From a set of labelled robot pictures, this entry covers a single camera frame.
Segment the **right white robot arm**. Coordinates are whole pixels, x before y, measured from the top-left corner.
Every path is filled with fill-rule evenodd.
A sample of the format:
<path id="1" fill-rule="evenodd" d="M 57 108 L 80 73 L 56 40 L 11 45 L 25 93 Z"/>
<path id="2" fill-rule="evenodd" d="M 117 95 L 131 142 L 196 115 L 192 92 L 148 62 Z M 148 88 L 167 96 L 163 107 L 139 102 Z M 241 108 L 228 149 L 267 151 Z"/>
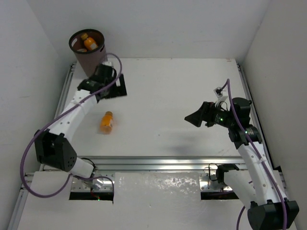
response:
<path id="1" fill-rule="evenodd" d="M 230 110 L 214 102 L 204 102 L 184 119 L 196 127 L 205 122 L 207 127 L 220 125 L 228 129 L 245 162 L 250 179 L 240 173 L 235 164 L 222 164 L 216 170 L 216 182 L 232 188 L 248 212 L 248 221 L 254 230 L 286 230 L 291 227 L 298 212 L 296 201 L 290 201 L 277 184 L 264 153 L 259 131 L 250 124 L 251 101 L 231 100 Z"/>

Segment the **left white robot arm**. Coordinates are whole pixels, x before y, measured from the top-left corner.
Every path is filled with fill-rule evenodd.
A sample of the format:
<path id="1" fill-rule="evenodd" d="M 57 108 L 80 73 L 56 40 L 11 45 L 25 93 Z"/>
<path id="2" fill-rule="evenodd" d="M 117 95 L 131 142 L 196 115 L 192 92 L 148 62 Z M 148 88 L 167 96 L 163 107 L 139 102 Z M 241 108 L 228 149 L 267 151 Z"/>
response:
<path id="1" fill-rule="evenodd" d="M 71 145 L 73 135 L 84 117 L 100 100 L 126 94 L 124 77 L 117 76 L 112 62 L 99 64 L 91 77 L 78 85 L 60 118 L 44 131 L 36 132 L 35 151 L 38 162 L 81 178 L 90 178 L 94 166 L 77 156 Z"/>

